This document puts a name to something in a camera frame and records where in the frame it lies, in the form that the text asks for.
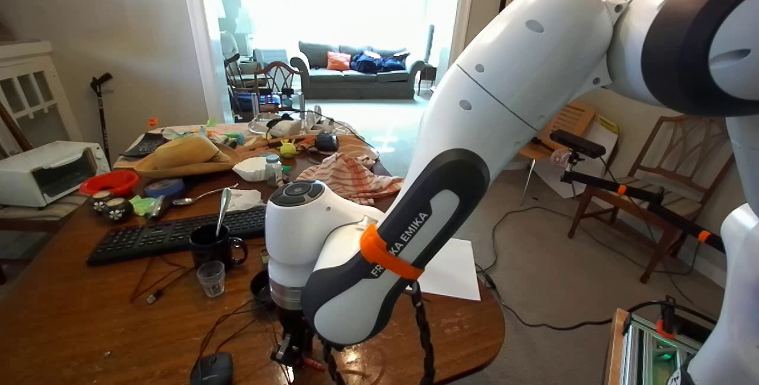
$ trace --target couch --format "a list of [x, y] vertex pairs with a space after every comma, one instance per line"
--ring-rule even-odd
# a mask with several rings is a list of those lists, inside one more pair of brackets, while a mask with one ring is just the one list
[[369, 45], [330, 45], [298, 42], [300, 53], [290, 58], [291, 66], [302, 72], [301, 90], [305, 98], [414, 98], [414, 80], [425, 61], [414, 55], [406, 58], [403, 71], [363, 74], [357, 71], [330, 71], [327, 52], [357, 55], [370, 50], [382, 57], [405, 52], [406, 48], [383, 50]]

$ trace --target yellow ball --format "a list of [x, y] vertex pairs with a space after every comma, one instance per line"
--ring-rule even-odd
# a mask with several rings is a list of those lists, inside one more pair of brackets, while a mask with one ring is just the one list
[[292, 158], [297, 153], [298, 150], [295, 149], [295, 145], [292, 142], [282, 142], [282, 146], [279, 147], [279, 155], [282, 158]]

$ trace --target orange pillow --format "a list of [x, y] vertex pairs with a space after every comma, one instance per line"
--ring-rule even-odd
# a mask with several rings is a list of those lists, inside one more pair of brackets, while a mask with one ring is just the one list
[[350, 69], [350, 55], [327, 52], [327, 69], [330, 71], [348, 71]]

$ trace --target decorative ball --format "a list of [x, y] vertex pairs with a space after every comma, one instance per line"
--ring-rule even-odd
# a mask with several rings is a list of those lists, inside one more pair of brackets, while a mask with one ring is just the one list
[[298, 150], [295, 148], [295, 144], [288, 140], [283, 141], [282, 146], [279, 147], [279, 154], [282, 156], [282, 158], [292, 158], [297, 153]]
[[129, 220], [135, 207], [125, 198], [114, 198], [106, 201], [106, 207], [103, 209], [103, 217], [112, 222], [124, 222]]
[[116, 198], [116, 195], [109, 190], [99, 190], [90, 196], [89, 203], [96, 213], [100, 214], [106, 208], [106, 203], [111, 199]]

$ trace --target straw hat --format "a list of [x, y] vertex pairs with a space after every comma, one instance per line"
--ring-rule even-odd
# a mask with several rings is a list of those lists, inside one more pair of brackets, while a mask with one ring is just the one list
[[236, 150], [196, 134], [160, 145], [135, 164], [135, 171], [144, 177], [160, 179], [230, 170], [239, 162]]

